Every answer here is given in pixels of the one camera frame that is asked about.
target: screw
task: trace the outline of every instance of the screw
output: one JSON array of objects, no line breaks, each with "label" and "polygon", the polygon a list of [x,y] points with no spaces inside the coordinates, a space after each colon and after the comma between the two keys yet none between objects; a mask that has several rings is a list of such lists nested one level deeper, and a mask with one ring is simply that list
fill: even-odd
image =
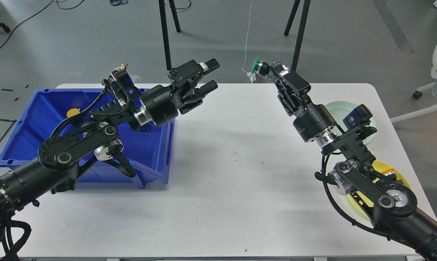
[{"label": "screw", "polygon": [[105,126],[108,126],[108,125],[109,125],[109,124],[108,124],[107,122],[105,122],[105,121],[99,123],[99,127],[100,127],[100,128],[105,127]]},{"label": "screw", "polygon": [[114,135],[114,134],[116,134],[116,129],[115,129],[114,127],[112,127],[112,126],[109,126],[109,127],[106,127],[106,129],[104,130],[104,132],[105,132],[107,135]]},{"label": "screw", "polygon": [[381,197],[379,197],[378,203],[383,208],[392,208],[394,206],[391,197],[387,195],[382,195]]},{"label": "screw", "polygon": [[346,162],[339,162],[337,167],[341,172],[345,172],[349,168],[349,165]]},{"label": "screw", "polygon": [[58,155],[58,162],[59,163],[68,163],[72,159],[72,155],[70,155],[68,152],[61,152]]},{"label": "screw", "polygon": [[353,167],[354,169],[359,167],[359,163],[356,162],[355,160],[351,160],[349,161],[349,164],[351,165],[351,167]]}]

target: chair leg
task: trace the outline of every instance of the chair leg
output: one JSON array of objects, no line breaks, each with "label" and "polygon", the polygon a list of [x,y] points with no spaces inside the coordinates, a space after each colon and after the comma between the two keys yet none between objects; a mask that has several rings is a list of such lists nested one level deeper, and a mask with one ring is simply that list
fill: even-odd
[{"label": "chair leg", "polygon": [[411,118],[414,118],[414,117],[422,116],[422,115],[425,115],[425,114],[428,114],[428,113],[432,113],[432,112],[435,112],[435,111],[437,111],[437,104],[434,105],[434,106],[425,108],[425,109],[421,109],[419,111],[414,111],[414,112],[411,112],[411,113],[408,113],[408,114],[404,114],[404,115],[401,115],[401,116],[397,116],[397,117],[391,118],[391,123],[400,122],[400,121],[403,121],[403,120],[407,120],[407,119],[411,119]]},{"label": "chair leg", "polygon": [[421,96],[423,96],[422,91],[425,91],[427,89],[431,89],[433,86],[434,86],[434,83],[430,83],[430,84],[427,84],[425,86],[421,86],[421,87],[417,88],[415,90],[415,92],[412,94],[412,97],[414,99],[419,99]]}]

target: chair wheel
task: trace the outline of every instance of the chair wheel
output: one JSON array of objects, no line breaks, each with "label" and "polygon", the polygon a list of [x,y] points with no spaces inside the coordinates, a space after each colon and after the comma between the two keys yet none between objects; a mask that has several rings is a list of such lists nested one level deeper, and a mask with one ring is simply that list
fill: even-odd
[{"label": "chair wheel", "polygon": [[3,30],[4,30],[6,33],[8,33],[8,32],[11,31],[11,29],[10,29],[7,25],[5,25],[5,24],[3,24]]},{"label": "chair wheel", "polygon": [[423,94],[422,94],[420,91],[415,91],[415,92],[412,94],[412,97],[413,97],[414,99],[419,99],[421,96],[423,96]]}]

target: green bottle cap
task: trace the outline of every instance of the green bottle cap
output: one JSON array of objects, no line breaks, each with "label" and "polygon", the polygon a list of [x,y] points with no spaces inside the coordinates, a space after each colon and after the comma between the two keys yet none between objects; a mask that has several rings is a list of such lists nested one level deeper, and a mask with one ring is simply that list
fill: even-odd
[{"label": "green bottle cap", "polygon": [[259,63],[260,63],[259,58],[255,58],[254,66],[252,66],[252,71],[250,71],[251,73],[257,71],[257,68],[259,67]]}]

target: light green plate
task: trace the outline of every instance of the light green plate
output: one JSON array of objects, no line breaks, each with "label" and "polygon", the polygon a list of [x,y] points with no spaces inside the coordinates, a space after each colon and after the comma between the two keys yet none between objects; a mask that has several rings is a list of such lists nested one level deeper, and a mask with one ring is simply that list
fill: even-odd
[{"label": "light green plate", "polygon": [[[342,120],[351,113],[353,109],[355,109],[358,105],[351,103],[351,102],[345,102],[345,101],[336,101],[336,102],[330,102],[329,104],[326,104],[326,109],[330,112],[330,114],[333,116],[334,120],[344,129],[344,131],[347,131],[346,125],[344,125],[344,122]],[[373,117],[370,119],[371,123],[369,126],[376,128],[376,122]],[[341,132],[337,127],[333,128],[336,135],[341,135]],[[368,138],[363,140],[364,144],[368,144],[371,142],[376,133],[369,136]]]}]

